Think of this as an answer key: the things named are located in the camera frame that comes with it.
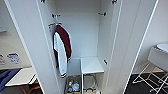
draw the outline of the wardrobe side panel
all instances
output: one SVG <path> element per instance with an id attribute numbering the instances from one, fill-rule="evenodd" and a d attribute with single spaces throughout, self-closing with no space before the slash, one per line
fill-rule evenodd
<path id="1" fill-rule="evenodd" d="M 44 94 L 61 94 L 36 0 L 5 0 Z"/>
<path id="2" fill-rule="evenodd" d="M 99 90 L 102 91 L 102 87 L 105 87 L 107 81 L 109 63 L 111 55 L 111 49 L 114 41 L 115 30 L 112 29 L 112 18 L 113 18 L 113 9 L 114 5 L 110 0 L 101 0 L 101 13 L 106 12 L 106 16 L 100 16 L 99 23 L 99 33 L 98 33 L 98 48 L 97 48 L 97 57 L 101 63 L 104 73 L 96 74 Z"/>
<path id="3" fill-rule="evenodd" d="M 42 22 L 43 22 L 44 29 L 45 29 L 45 34 L 46 34 L 47 43 L 49 47 L 49 53 L 51 57 L 51 63 L 54 69 L 53 75 L 57 78 L 56 80 L 59 86 L 60 93 L 63 94 L 64 88 L 65 88 L 66 77 L 61 78 L 59 68 L 56 68 L 56 59 L 55 59 L 55 54 L 53 50 L 53 47 L 54 47 L 53 46 L 53 35 L 55 33 L 56 24 L 48 26 L 49 24 L 57 23 L 56 18 L 52 17 L 52 14 L 57 15 L 56 1 L 46 0 L 45 3 L 42 3 L 40 0 L 37 0 L 37 1 L 39 5 L 40 14 L 42 17 Z"/>

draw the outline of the wardrobe door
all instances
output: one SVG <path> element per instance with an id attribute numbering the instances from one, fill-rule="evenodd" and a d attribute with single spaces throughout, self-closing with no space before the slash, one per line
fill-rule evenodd
<path id="1" fill-rule="evenodd" d="M 119 12 L 119 15 L 117 25 L 112 24 L 112 27 L 116 28 L 112 28 L 115 35 L 114 39 L 110 40 L 114 42 L 104 94 L 124 93 L 150 24 L 155 3 L 156 0 L 123 0 L 114 5 L 113 17 L 115 12 Z"/>

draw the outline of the door hinge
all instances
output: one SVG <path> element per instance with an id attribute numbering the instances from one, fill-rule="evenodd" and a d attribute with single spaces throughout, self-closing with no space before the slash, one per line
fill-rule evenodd
<path id="1" fill-rule="evenodd" d="M 41 2 L 45 3 L 45 0 L 41 0 Z"/>
<path id="2" fill-rule="evenodd" d="M 116 3 L 117 3 L 117 0 L 113 0 L 113 1 L 112 1 L 112 4 L 116 4 Z"/>

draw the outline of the table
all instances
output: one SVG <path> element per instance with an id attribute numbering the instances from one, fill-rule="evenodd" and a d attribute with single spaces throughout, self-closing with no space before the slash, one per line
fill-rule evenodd
<path id="1" fill-rule="evenodd" d="M 23 85 L 33 84 L 37 79 L 36 74 L 32 67 L 21 69 L 5 86 L 21 85 L 25 94 L 30 94 L 32 89 L 27 93 Z"/>

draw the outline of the hanging jacket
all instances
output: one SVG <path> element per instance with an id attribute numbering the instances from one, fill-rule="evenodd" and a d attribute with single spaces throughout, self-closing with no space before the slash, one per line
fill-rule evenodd
<path id="1" fill-rule="evenodd" d="M 65 77 L 67 62 L 71 57 L 71 45 L 68 33 L 60 25 L 57 25 L 54 34 L 54 53 L 61 77 Z"/>

